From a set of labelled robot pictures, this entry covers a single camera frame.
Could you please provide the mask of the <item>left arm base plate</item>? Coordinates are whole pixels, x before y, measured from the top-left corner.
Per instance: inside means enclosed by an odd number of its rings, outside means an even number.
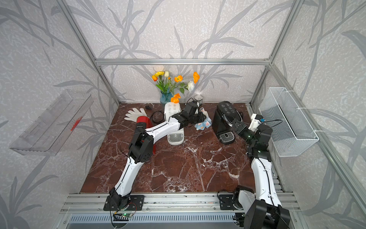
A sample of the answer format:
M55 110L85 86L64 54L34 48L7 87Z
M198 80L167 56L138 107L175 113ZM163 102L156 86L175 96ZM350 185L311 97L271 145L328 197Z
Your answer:
M119 195L108 196L105 202L104 211L130 210L141 211L144 204L144 195L128 195L120 197Z

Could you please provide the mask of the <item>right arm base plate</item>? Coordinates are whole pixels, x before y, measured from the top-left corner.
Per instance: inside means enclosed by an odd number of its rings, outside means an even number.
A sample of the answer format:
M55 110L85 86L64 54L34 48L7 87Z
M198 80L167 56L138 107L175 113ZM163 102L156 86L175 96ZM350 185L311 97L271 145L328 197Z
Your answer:
M233 194L219 194L220 210L237 210L233 202Z

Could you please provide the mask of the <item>black coffee machine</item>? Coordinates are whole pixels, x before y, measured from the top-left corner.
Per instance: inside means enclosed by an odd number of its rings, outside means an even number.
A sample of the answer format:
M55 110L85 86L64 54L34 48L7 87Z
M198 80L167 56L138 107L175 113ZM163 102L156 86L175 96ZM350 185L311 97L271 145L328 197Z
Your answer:
M218 140L225 145L229 145L235 141L235 135L231 131L234 120L243 121L242 116L234 108L233 104L228 101L218 103L212 128Z

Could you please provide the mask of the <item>red coffee machine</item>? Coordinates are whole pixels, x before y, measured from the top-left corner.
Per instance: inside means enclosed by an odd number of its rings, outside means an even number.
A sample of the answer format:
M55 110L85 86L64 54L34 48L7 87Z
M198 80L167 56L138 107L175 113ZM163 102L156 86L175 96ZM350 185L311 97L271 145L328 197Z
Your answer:
M150 118L140 116L136 123L136 135L133 138L134 142L134 154L136 157L151 157L155 152L154 140L152 136L149 136L149 132L146 132L147 128L151 128L152 123Z

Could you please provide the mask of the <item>colourful striped cloth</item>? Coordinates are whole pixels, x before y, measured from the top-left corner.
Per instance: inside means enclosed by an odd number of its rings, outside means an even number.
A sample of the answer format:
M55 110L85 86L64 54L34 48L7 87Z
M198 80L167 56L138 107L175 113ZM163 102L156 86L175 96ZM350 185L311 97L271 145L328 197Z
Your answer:
M196 128L196 130L208 129L212 125L212 120L209 117L208 112L203 107L201 107L199 111L202 112L203 115L206 116L206 118L202 123L198 123L194 127Z

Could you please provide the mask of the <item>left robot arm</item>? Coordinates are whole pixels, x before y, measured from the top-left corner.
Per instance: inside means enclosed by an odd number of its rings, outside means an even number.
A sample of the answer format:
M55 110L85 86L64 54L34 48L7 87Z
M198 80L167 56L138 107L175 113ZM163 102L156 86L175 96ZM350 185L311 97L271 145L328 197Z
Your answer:
M111 204L115 204L115 209L124 208L130 201L129 196L132 191L134 180L144 164L153 155L154 144L171 134L188 125L202 123L206 116L199 111L199 102L193 100L186 104L185 108L168 118L167 121L149 128L150 118L144 109L137 110L134 108L126 115L128 121L136 122L136 129L129 145L126 166L124 171L115 185L109 192Z

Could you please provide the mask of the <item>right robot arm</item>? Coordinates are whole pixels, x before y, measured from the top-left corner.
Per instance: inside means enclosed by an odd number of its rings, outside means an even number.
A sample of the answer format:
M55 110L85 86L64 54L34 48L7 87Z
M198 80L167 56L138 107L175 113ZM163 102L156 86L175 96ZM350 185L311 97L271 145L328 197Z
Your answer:
M289 210L282 207L272 177L272 158L268 151L272 128L265 125L262 116L253 118L250 126L233 121L234 131L247 144L247 154L254 173L255 190L237 187L233 203L246 215L239 222L244 229L288 229Z

